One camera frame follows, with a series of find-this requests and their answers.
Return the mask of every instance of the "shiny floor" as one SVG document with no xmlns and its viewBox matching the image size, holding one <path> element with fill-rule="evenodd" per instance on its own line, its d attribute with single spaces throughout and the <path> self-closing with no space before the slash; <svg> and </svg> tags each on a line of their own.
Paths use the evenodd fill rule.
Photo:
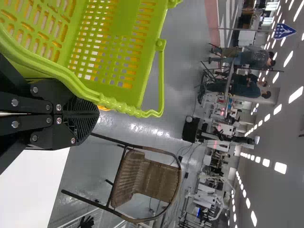
<svg viewBox="0 0 304 228">
<path fill-rule="evenodd" d="M 161 38 L 167 40 L 165 49 L 165 111 L 161 118 L 137 119 L 114 111 L 101 112 L 95 133 L 113 137 L 129 143 L 152 146 L 176 153 L 179 148 L 191 143 L 181 140 L 185 117 L 194 111 L 196 85 L 200 83 L 200 60 L 209 55 L 208 26 L 203 0 L 184 1 L 168 10 Z M 154 59 L 143 106 L 157 109 L 157 56 Z M 197 145 L 182 152 L 182 165 Z M 189 161 L 189 178 L 184 189 L 193 186 L 197 170 L 201 166 L 204 146 L 199 146 Z M 70 150 L 59 190 L 66 189 L 92 200 L 107 201 L 111 186 L 105 179 L 114 180 L 122 149 L 115 144 L 90 136 L 82 145 Z M 171 163 L 172 158 L 147 154 L 159 162 Z M 152 200 L 151 207 L 157 207 Z M 60 192 L 54 204 L 49 228 L 73 219 L 90 210 L 87 204 L 67 197 Z M 138 217 L 150 216 L 149 198 L 134 196 L 132 202 L 119 208 L 127 214 Z M 114 227 L 120 222 L 115 216 L 105 216 L 100 227 Z"/>
</svg>

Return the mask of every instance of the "ceiling light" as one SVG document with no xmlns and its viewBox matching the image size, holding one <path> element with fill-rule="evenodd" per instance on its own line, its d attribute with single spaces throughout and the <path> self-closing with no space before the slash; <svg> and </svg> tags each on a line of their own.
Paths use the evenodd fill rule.
<svg viewBox="0 0 304 228">
<path fill-rule="evenodd" d="M 277 114 L 277 113 L 279 113 L 281 111 L 281 109 L 282 109 L 282 104 L 278 105 L 278 107 L 276 107 L 274 109 L 274 115 Z"/>
<path fill-rule="evenodd" d="M 281 46 L 284 44 L 285 40 L 286 40 L 286 37 L 284 37 L 284 38 L 282 39 L 282 41 L 281 41 Z"/>
<path fill-rule="evenodd" d="M 288 103 L 292 103 L 295 99 L 297 99 L 299 96 L 301 96 L 303 93 L 303 86 L 297 89 L 293 94 L 290 95 Z"/>
<path fill-rule="evenodd" d="M 272 79 L 272 83 L 275 83 L 277 78 L 279 77 L 280 72 L 277 72 L 276 75 L 274 76 L 274 79 Z"/>
<path fill-rule="evenodd" d="M 279 19 L 277 20 L 278 23 L 280 23 L 281 17 L 282 17 L 282 13 L 280 14 Z"/>
<path fill-rule="evenodd" d="M 275 44 L 276 44 L 276 39 L 274 40 L 274 42 L 273 42 L 272 45 L 271 45 L 271 48 L 272 48 L 272 49 L 274 49 Z"/>
<path fill-rule="evenodd" d="M 281 9 L 281 6 L 280 6 L 279 9 L 277 10 L 276 15 L 279 15 L 280 9 Z"/>
<path fill-rule="evenodd" d="M 266 158 L 264 158 L 263 159 L 263 163 L 262 163 L 265 167 L 269 167 L 269 165 L 270 165 L 270 160 L 269 159 L 266 159 Z"/>
<path fill-rule="evenodd" d="M 288 7 L 288 10 L 291 9 L 291 7 L 293 6 L 293 3 L 294 3 L 295 0 L 291 0 L 290 4 L 289 4 L 289 7 Z"/>
<path fill-rule="evenodd" d="M 282 174 L 286 173 L 287 165 L 283 163 L 276 162 L 275 163 L 275 171 L 280 172 Z"/>
<path fill-rule="evenodd" d="M 299 8 L 298 8 L 298 10 L 296 11 L 296 13 L 295 13 L 295 15 L 294 15 L 294 22 L 295 22 L 296 18 L 298 17 L 298 15 L 299 15 L 299 13 L 300 13 L 300 11 L 301 11 L 303 5 L 304 5 L 304 0 L 302 0 L 300 6 L 299 6 Z"/>
<path fill-rule="evenodd" d="M 270 114 L 266 115 L 264 118 L 264 122 L 268 121 L 270 119 Z"/>
<path fill-rule="evenodd" d="M 257 226 L 257 218 L 256 218 L 256 215 L 255 215 L 254 211 L 251 212 L 251 220 L 252 220 L 253 225 L 256 227 Z"/>
<path fill-rule="evenodd" d="M 287 56 L 287 58 L 284 61 L 283 67 L 287 66 L 287 64 L 289 63 L 289 61 L 291 60 L 291 58 L 293 57 L 294 51 L 291 51 L 289 53 L 289 55 Z"/>
<path fill-rule="evenodd" d="M 260 163 L 261 157 L 256 157 L 256 163 Z"/>
<path fill-rule="evenodd" d="M 249 209 L 250 208 L 250 200 L 248 198 L 246 199 L 246 205 L 247 205 L 247 208 Z"/>
</svg>

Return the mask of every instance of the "lime green plastic basket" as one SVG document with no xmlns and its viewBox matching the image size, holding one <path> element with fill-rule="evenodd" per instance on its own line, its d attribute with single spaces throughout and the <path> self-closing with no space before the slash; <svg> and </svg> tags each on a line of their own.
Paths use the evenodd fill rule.
<svg viewBox="0 0 304 228">
<path fill-rule="evenodd" d="M 182 0 L 2 0 L 0 52 L 28 79 L 53 77 L 121 113 L 160 117 L 168 8 Z M 159 110 L 140 109 L 159 52 Z"/>
</svg>

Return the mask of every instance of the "person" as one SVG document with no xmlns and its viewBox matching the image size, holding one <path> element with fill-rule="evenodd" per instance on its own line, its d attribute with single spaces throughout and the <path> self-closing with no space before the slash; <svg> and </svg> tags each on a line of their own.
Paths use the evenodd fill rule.
<svg viewBox="0 0 304 228">
<path fill-rule="evenodd" d="M 211 92 L 224 93 L 226 90 L 226 82 L 207 84 L 207 90 Z M 255 82 L 249 81 L 247 85 L 233 83 L 229 92 L 232 95 L 244 96 L 248 98 L 258 98 L 262 96 L 265 99 L 271 97 L 270 91 L 260 90 Z"/>
<path fill-rule="evenodd" d="M 249 64 L 250 68 L 259 69 L 269 69 L 276 64 L 276 61 L 269 57 L 270 55 L 272 56 L 272 54 L 269 54 L 269 52 L 260 47 L 245 46 L 244 52 L 241 52 L 239 48 L 236 49 L 235 47 L 232 48 L 232 52 L 230 50 L 231 48 L 214 48 L 213 53 L 219 52 L 221 55 L 227 56 L 227 58 L 209 57 L 209 63 L 216 61 L 231 64 L 234 60 L 234 65 Z"/>
</svg>

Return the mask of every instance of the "bolt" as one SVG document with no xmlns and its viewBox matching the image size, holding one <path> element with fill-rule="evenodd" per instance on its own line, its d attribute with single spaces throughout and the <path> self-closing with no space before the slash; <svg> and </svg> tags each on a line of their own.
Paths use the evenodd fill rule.
<svg viewBox="0 0 304 228">
<path fill-rule="evenodd" d="M 56 123 L 57 123 L 57 124 L 61 124 L 61 123 L 62 123 L 62 119 L 61 119 L 60 117 L 58 117 L 58 118 L 56 119 Z"/>
<path fill-rule="evenodd" d="M 33 92 L 36 94 L 38 93 L 38 88 L 36 86 L 33 87 Z"/>
<path fill-rule="evenodd" d="M 61 108 L 62 108 L 62 107 L 61 107 L 61 104 L 57 104 L 57 105 L 56 105 L 56 110 L 57 110 L 57 111 L 61 111 Z"/>
<path fill-rule="evenodd" d="M 32 141 L 36 142 L 36 141 L 37 141 L 37 139 L 38 139 L 38 136 L 33 135 L 33 137 L 32 137 Z"/>
<path fill-rule="evenodd" d="M 15 120 L 15 121 L 11 122 L 11 126 L 13 128 L 17 128 L 17 127 L 19 127 L 19 122 Z"/>
<path fill-rule="evenodd" d="M 19 101 L 17 99 L 15 99 L 15 98 L 12 99 L 12 101 L 11 101 L 12 106 L 16 107 L 16 106 L 18 106 L 18 104 L 19 104 Z"/>
</svg>

